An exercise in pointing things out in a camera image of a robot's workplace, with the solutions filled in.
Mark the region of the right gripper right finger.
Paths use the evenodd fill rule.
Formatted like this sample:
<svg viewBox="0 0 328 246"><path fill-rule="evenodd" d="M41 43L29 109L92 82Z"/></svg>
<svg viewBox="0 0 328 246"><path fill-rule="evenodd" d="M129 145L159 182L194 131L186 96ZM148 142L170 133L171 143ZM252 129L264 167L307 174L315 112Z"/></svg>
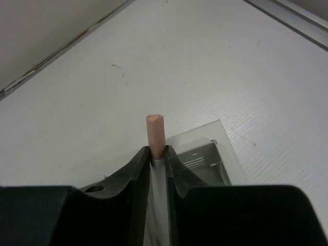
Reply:
<svg viewBox="0 0 328 246"><path fill-rule="evenodd" d="M191 202L188 192L208 185L179 159L171 145L165 148L165 179L168 203L170 245L182 245Z"/></svg>

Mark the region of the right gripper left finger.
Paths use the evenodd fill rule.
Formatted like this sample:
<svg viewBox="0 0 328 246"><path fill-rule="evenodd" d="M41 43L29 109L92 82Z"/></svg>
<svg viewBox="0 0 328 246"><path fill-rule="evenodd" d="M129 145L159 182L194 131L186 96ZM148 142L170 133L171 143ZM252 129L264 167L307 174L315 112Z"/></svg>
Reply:
<svg viewBox="0 0 328 246"><path fill-rule="evenodd" d="M150 149L142 147L122 168L83 188L95 198L87 210L90 234L102 245L143 245L150 187Z"/></svg>

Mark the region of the pink cap white pen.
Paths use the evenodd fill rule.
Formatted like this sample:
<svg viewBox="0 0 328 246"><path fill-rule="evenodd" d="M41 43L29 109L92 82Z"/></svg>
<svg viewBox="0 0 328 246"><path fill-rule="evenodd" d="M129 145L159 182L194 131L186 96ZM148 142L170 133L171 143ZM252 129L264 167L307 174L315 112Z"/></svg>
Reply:
<svg viewBox="0 0 328 246"><path fill-rule="evenodd" d="M165 172L166 138L163 116L146 117L150 161L150 196L148 228L155 245L169 245L169 216Z"/></svg>

